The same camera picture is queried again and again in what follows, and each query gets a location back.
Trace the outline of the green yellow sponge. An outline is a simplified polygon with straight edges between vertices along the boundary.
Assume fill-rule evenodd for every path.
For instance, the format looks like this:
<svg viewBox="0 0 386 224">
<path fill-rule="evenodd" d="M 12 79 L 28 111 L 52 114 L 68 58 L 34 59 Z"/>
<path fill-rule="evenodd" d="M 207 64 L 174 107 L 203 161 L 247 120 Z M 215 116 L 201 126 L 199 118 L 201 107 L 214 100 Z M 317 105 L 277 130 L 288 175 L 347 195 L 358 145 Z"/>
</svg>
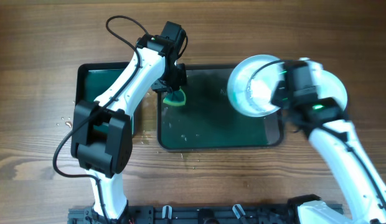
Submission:
<svg viewBox="0 0 386 224">
<path fill-rule="evenodd" d="M 183 89 L 180 88 L 179 90 L 167 94 L 162 102 L 170 106 L 184 106 L 186 104 L 186 94 Z"/>
</svg>

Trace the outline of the white plate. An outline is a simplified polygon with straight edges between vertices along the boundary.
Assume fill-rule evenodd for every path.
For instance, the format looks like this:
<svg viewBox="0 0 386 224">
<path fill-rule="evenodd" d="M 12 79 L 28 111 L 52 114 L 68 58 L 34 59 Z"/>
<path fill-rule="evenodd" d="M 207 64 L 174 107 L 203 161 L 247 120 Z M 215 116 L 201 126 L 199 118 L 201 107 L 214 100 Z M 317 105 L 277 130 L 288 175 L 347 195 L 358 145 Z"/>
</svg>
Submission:
<svg viewBox="0 0 386 224">
<path fill-rule="evenodd" d="M 270 103 L 276 83 L 283 79 L 279 58 L 255 55 L 240 62 L 227 83 L 233 108 L 249 117 L 263 117 L 279 110 Z"/>
<path fill-rule="evenodd" d="M 322 70 L 315 75 L 315 84 L 318 89 L 318 97 L 333 98 L 336 103 L 345 110 L 348 103 L 348 94 L 344 84 L 333 73 Z"/>
</svg>

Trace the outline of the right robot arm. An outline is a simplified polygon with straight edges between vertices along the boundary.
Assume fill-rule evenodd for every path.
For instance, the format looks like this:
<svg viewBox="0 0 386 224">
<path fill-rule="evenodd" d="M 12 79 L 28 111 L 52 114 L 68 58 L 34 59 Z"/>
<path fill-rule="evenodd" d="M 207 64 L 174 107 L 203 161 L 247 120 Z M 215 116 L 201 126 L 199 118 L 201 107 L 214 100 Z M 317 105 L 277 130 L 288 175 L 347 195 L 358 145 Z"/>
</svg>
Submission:
<svg viewBox="0 0 386 224">
<path fill-rule="evenodd" d="M 317 195 L 289 201 L 293 223 L 386 223 L 386 184 L 364 150 L 346 113 L 347 90 L 340 79 L 311 60 L 275 60 L 270 103 L 301 130 L 324 159 L 351 211 L 347 218 Z"/>
</svg>

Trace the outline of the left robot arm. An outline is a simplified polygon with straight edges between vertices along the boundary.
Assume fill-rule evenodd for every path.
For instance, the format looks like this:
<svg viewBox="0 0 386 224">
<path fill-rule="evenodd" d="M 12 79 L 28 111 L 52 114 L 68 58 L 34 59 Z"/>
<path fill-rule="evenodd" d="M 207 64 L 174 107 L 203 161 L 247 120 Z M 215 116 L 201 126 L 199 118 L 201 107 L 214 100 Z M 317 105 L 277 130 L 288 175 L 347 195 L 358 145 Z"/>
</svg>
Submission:
<svg viewBox="0 0 386 224">
<path fill-rule="evenodd" d="M 92 221 L 121 223 L 126 215 L 121 173 L 133 148 L 132 118 L 146 92 L 165 93 L 167 105 L 185 105 L 186 69 L 177 60 L 187 41 L 185 30 L 173 22 L 166 22 L 159 35 L 144 34 L 115 82 L 92 102 L 76 105 L 70 153 L 92 182 Z"/>
</svg>

